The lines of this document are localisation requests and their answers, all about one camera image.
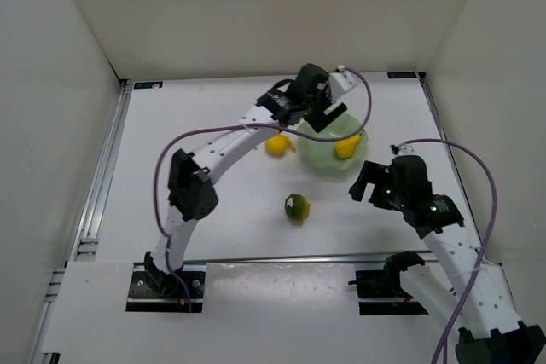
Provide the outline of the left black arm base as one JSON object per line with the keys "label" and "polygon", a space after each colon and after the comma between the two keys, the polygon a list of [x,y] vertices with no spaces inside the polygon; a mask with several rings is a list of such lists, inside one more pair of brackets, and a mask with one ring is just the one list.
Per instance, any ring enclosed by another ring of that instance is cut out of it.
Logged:
{"label": "left black arm base", "polygon": [[189,295],[171,275],[158,286],[150,278],[143,263],[136,263],[131,272],[125,310],[143,313],[199,314],[203,309],[206,284],[205,264],[185,264],[176,274],[184,281]]}

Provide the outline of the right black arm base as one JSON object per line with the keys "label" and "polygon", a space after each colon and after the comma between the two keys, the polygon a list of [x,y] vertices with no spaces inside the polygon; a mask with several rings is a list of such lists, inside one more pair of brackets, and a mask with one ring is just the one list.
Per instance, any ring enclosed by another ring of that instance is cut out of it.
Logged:
{"label": "right black arm base", "polygon": [[389,256],[382,269],[358,270],[348,282],[357,288],[361,316],[427,315],[413,296],[401,287],[400,274],[409,267],[424,266],[424,259],[414,251]]}

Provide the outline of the green yellow fake mango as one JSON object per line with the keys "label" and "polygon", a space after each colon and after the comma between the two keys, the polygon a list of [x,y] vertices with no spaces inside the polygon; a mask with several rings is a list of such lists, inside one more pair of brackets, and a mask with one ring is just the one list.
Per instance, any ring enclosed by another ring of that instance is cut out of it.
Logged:
{"label": "green yellow fake mango", "polygon": [[290,194],[285,198],[284,210],[289,220],[304,222],[311,211],[311,203],[301,194]]}

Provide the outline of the yellow fake pear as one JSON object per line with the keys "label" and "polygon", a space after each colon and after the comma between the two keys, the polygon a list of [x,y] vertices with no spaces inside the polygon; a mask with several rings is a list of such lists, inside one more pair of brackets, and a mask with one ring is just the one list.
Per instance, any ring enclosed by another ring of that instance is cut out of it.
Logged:
{"label": "yellow fake pear", "polygon": [[350,159],[361,141],[361,135],[356,134],[350,138],[338,140],[334,143],[334,151],[338,159]]}

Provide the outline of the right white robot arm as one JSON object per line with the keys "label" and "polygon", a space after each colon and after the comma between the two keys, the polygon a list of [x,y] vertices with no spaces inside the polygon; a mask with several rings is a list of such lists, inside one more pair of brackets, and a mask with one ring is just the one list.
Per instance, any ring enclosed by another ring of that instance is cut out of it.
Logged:
{"label": "right white robot arm", "polygon": [[424,160],[399,156],[389,165],[365,161],[349,194],[361,201],[398,211],[423,240],[444,271],[450,289],[432,274],[414,251],[395,253],[385,261],[375,284],[396,297],[408,295],[444,325],[441,344],[452,340],[460,363],[533,363],[545,346],[540,326],[528,326],[479,261],[464,227],[464,218],[447,195],[435,194]]}

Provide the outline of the yellow fake lemon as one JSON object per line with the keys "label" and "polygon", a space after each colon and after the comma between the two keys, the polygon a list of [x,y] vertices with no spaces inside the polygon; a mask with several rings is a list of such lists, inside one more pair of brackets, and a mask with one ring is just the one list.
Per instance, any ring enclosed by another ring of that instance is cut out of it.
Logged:
{"label": "yellow fake lemon", "polygon": [[283,156],[286,151],[294,151],[295,146],[292,140],[282,134],[277,134],[267,139],[264,143],[265,151],[274,157]]}

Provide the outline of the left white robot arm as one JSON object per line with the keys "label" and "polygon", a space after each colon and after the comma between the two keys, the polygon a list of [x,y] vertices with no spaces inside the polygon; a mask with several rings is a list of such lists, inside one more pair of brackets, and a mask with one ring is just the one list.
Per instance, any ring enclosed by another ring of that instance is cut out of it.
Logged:
{"label": "left white robot arm", "polygon": [[154,218],[160,231],[155,249],[144,259],[146,283],[161,297],[177,291],[187,297],[189,289],[178,270],[197,222],[218,205],[214,188],[221,176],[247,153],[273,135],[300,120],[320,132],[337,119],[345,104],[337,100],[357,85],[349,70],[340,66],[326,72],[314,64],[304,65],[296,78],[283,79],[252,105],[235,125],[217,128],[217,137],[193,151],[177,150],[171,157],[167,179],[168,218]]}

